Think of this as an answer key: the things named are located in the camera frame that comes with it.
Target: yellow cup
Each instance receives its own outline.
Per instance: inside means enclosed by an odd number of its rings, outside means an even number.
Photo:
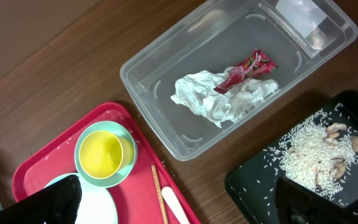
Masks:
[[[79,151],[82,169],[96,179],[112,176],[129,165],[133,159],[133,145],[109,131],[95,131],[89,134]]]

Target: white plastic spoon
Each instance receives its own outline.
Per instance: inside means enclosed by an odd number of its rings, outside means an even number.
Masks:
[[[171,208],[173,214],[176,216],[180,224],[190,224],[189,219],[185,214],[178,197],[175,195],[171,187],[164,187],[161,190],[162,197]]]

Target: black tray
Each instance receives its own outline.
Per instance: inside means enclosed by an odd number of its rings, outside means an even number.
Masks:
[[[348,127],[352,126],[352,134],[358,136],[357,91],[347,90],[340,93],[329,104],[324,106],[323,110],[326,112],[332,111],[332,114],[328,116],[331,119],[326,118],[323,122],[347,124]],[[315,118],[314,121],[319,124],[320,118]],[[279,140],[280,138],[269,144],[265,148],[267,151],[261,150],[259,154],[232,170],[226,176],[226,191],[250,223],[279,223],[273,198],[274,190],[272,189],[275,188],[275,181],[278,177],[284,176],[285,172],[279,168],[279,160],[272,162],[269,159],[269,162],[267,162],[268,156],[266,156],[271,153],[269,147],[278,148]],[[275,175],[274,167],[278,168],[278,175]],[[344,175],[346,176],[346,183],[341,184],[343,190],[334,195],[332,203],[347,209],[351,208],[352,212],[358,213],[358,205],[351,205],[358,200],[358,164],[351,165],[350,173],[351,175]]]

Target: mushroom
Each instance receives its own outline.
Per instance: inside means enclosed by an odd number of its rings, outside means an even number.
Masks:
[[[352,136],[351,140],[352,140],[353,152],[358,152],[358,137],[357,136]]]
[[[293,154],[294,152],[295,152],[295,148],[294,148],[294,147],[290,147],[290,148],[288,149],[288,153]]]
[[[346,124],[333,123],[332,125],[326,128],[326,133],[330,135],[338,130],[346,130],[346,128],[347,128]]]
[[[318,183],[318,173],[319,173],[319,172],[316,173],[316,179],[315,179],[315,181],[316,181],[316,186],[317,186],[317,188],[322,189],[321,185],[319,185],[319,183]]]
[[[332,158],[331,160],[333,160],[335,162],[335,164],[340,164],[340,163],[345,162],[345,159],[341,158],[341,157],[335,157],[335,158]]]
[[[329,146],[336,146],[337,141],[333,138],[326,138],[326,139],[324,139],[324,143]]]
[[[339,133],[338,132],[333,132],[333,133],[331,133],[331,134],[328,134],[328,137],[329,138],[333,138],[333,139],[335,139],[335,138],[338,138],[338,136],[339,136]]]
[[[346,171],[346,164],[344,162],[341,163],[337,163],[335,164],[334,168],[336,169],[336,173],[335,173],[335,180],[338,180],[339,178],[341,178],[343,176],[343,174]]]

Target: white tissue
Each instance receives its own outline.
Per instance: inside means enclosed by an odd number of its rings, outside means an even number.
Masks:
[[[227,93],[220,94],[213,90],[226,80],[232,67],[223,73],[202,71],[186,75],[175,83],[175,94],[171,99],[176,104],[189,107],[191,112],[204,116],[221,128],[221,122],[236,122],[253,106],[264,101],[278,88],[275,80],[256,80],[249,78],[236,84]]]

